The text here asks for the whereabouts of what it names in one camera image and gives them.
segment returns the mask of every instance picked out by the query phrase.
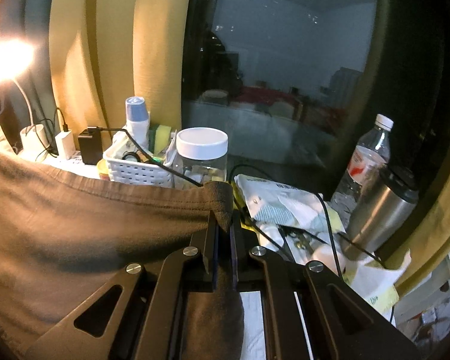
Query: white jar lid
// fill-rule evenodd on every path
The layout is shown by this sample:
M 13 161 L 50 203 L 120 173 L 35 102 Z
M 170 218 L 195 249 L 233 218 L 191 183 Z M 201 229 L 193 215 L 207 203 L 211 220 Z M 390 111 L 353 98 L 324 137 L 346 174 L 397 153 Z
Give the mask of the white jar lid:
M 375 118 L 375 124 L 384 130 L 390 131 L 394 126 L 394 121 L 390 118 L 387 118 L 386 116 L 377 114 L 377 117 Z
M 214 160 L 227 153 L 228 135 L 209 127 L 187 128 L 176 135 L 176 150 L 191 160 Z

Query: plastic jar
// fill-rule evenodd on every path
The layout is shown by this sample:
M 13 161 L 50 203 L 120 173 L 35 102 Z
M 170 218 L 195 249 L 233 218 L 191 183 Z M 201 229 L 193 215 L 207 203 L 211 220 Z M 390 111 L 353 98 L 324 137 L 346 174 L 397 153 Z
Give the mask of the plastic jar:
M 176 135 L 177 155 L 173 167 L 181 174 L 204 184 L 227 179 L 228 135 L 208 127 L 194 127 Z M 192 183 L 174 176 L 175 188 L 186 190 Z

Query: brown garment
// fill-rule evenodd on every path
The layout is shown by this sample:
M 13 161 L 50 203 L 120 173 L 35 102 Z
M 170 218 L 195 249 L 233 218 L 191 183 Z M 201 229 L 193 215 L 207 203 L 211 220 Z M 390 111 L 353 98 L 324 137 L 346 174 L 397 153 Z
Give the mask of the brown garment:
M 23 357 L 118 269 L 188 245 L 210 210 L 227 229 L 232 201 L 226 183 L 130 186 L 23 161 L 0 129 L 1 337 Z M 243 309 L 228 272 L 224 261 L 218 290 L 189 296 L 186 359 L 240 358 Z

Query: glowing lamp shade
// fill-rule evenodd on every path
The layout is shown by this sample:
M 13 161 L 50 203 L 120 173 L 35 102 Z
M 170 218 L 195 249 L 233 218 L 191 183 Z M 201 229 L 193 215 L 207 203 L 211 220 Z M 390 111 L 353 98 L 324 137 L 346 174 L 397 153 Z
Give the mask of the glowing lamp shade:
M 13 80 L 29 67 L 34 48 L 20 40 L 0 42 L 0 81 Z

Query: silver screw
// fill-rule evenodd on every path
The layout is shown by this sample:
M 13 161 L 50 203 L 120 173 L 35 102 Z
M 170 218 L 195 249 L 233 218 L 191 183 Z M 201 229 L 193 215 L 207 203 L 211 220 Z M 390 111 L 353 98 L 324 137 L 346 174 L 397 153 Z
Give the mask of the silver screw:
M 252 247 L 252 254 L 254 256 L 263 256 L 267 252 L 267 249 L 263 246 Z
M 185 254 L 188 257 L 195 256 L 198 253 L 198 248 L 195 246 L 187 246 L 185 249 L 183 249 L 183 254 Z
M 127 266 L 127 273 L 131 275 L 136 275 L 140 273 L 141 270 L 142 266 L 140 264 L 137 264 L 136 262 Z
M 323 264 L 320 261 L 313 260 L 308 264 L 308 269 L 312 272 L 321 272 L 323 271 Z

